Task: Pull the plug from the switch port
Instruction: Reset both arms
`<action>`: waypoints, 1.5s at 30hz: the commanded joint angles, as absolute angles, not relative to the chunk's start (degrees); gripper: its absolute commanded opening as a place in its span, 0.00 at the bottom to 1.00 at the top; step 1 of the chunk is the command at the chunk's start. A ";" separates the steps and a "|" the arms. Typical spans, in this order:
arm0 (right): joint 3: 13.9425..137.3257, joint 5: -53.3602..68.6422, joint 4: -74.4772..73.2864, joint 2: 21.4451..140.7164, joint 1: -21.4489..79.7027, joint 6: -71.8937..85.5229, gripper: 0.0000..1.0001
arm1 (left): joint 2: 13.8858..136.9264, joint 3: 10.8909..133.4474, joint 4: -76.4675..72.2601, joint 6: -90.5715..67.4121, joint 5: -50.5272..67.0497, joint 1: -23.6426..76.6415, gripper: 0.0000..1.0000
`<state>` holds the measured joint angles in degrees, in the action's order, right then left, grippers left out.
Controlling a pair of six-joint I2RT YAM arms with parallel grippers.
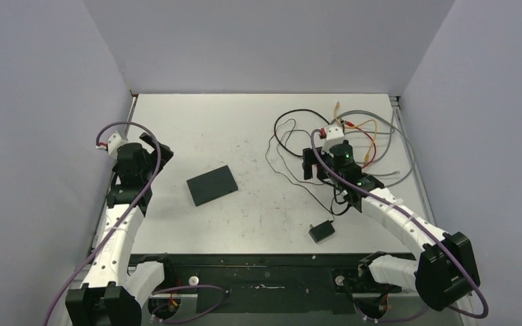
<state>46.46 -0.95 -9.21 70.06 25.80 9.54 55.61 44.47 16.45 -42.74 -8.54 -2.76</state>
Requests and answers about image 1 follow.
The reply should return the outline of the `black network switch box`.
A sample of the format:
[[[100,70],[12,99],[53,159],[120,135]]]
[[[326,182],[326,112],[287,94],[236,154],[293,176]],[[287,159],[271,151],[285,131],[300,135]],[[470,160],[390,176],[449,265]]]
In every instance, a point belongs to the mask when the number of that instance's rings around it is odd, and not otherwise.
[[[237,182],[229,166],[193,177],[186,181],[195,206],[200,206],[238,190]]]

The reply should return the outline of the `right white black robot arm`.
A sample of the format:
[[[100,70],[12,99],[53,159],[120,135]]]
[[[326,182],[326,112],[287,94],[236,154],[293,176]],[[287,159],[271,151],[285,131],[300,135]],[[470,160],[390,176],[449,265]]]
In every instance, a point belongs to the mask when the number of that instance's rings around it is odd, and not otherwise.
[[[304,149],[302,168],[305,179],[329,180],[350,207],[379,223],[413,254],[405,259],[378,251],[362,259],[357,273],[361,288],[393,285],[414,291],[436,311],[478,292],[481,280],[469,238],[450,234],[410,210],[380,180],[362,171],[348,141],[327,151]]]

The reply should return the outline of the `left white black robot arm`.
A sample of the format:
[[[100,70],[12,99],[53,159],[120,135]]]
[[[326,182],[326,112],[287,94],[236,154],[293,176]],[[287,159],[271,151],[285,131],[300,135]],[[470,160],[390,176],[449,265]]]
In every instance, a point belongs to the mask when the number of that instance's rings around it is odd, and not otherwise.
[[[65,298],[73,325],[140,325],[142,309],[153,289],[164,293],[175,285],[174,271],[162,263],[142,263],[130,273],[128,266],[137,232],[152,199],[151,186],[173,157],[170,148],[144,132],[130,142],[115,133],[107,142],[114,158],[106,195],[102,239],[92,252],[90,268],[81,285]]]

